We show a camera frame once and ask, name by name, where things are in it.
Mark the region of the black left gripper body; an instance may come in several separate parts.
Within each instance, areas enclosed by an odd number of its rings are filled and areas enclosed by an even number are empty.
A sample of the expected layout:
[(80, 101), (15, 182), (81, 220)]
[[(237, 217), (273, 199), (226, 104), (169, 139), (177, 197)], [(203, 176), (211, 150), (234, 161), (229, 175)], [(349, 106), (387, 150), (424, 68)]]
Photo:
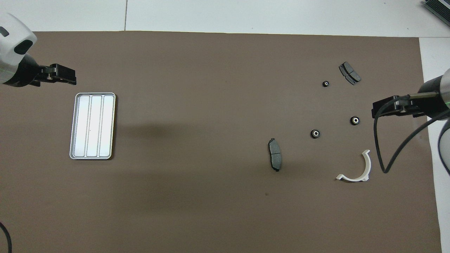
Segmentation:
[(35, 77), (35, 85), (41, 85), (42, 82), (51, 83), (53, 79), (50, 74), (53, 73), (53, 68), (48, 66), (39, 66), (38, 74)]

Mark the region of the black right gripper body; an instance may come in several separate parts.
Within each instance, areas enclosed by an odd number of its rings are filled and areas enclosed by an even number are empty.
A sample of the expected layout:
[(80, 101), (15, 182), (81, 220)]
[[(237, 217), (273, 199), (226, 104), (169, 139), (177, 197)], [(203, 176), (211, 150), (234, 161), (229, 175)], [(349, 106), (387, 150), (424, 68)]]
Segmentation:
[(412, 116), (412, 117), (422, 117), (426, 116), (423, 109), (423, 101), (427, 98), (423, 97), (407, 97), (401, 96), (399, 100), (399, 105), (401, 106), (401, 111), (399, 116)]

